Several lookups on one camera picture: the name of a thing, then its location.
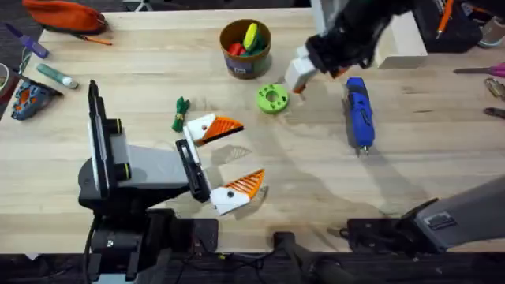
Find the pencil cup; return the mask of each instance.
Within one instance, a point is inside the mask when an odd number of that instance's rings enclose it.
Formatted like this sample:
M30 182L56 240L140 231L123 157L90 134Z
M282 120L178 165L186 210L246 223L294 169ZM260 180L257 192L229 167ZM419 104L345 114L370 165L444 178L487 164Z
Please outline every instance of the pencil cup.
M264 41L265 48L258 54L250 56L232 55L228 52L233 43L242 43L250 24L256 23L258 31ZM251 20L242 19L229 23L222 31L219 37L221 50L224 54L226 67L228 72L239 79L254 79L267 72L270 67L270 52L271 34L267 26L263 23Z

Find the pen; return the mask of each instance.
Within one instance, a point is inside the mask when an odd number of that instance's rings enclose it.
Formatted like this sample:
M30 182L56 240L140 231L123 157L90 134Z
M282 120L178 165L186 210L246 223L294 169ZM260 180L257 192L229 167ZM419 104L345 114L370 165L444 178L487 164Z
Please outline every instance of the pen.
M445 31L445 26L447 25L449 17L452 14L452 6L454 2L455 0L447 0L447 2L445 3L445 9L443 10L443 16L442 19L440 19L439 28L436 31L435 39L438 39L442 35L443 31Z
M72 34L72 36L75 36L77 37L78 39L82 39L82 40L86 40L86 41L90 41L90 42L93 42L93 43L100 43L100 44L105 44L105 45L112 45L112 43L108 40L105 40L105 39L96 39L96 38L93 38L93 37L90 37L90 36L86 36L86 35L78 35L78 34Z

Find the green ring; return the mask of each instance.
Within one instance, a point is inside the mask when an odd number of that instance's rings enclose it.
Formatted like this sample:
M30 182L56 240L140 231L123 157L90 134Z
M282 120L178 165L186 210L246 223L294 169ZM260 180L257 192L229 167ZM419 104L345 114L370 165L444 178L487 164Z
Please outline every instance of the green ring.
M274 92L274 100L267 99L268 93ZM277 114L287 107L290 101L290 94L282 87L281 84L265 84L256 95L256 103L260 109L267 114Z

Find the orange pencil case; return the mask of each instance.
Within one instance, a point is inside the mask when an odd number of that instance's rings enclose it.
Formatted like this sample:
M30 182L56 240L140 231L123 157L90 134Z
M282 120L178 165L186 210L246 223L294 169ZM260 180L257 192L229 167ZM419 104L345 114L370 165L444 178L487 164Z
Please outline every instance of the orange pencil case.
M23 0L32 18L45 29L79 35L98 35L107 29L98 11L72 2Z

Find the red object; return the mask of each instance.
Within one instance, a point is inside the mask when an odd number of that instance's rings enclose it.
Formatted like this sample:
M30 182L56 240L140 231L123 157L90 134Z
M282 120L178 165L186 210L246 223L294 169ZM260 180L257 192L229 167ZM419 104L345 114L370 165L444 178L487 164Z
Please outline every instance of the red object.
M230 48L228 48L228 52L233 56L238 56L240 54L241 50L243 50L243 49L244 49L244 47L240 43L232 43L230 45Z
M105 17L98 11L67 1L23 0L32 18L56 32L98 35L105 31Z

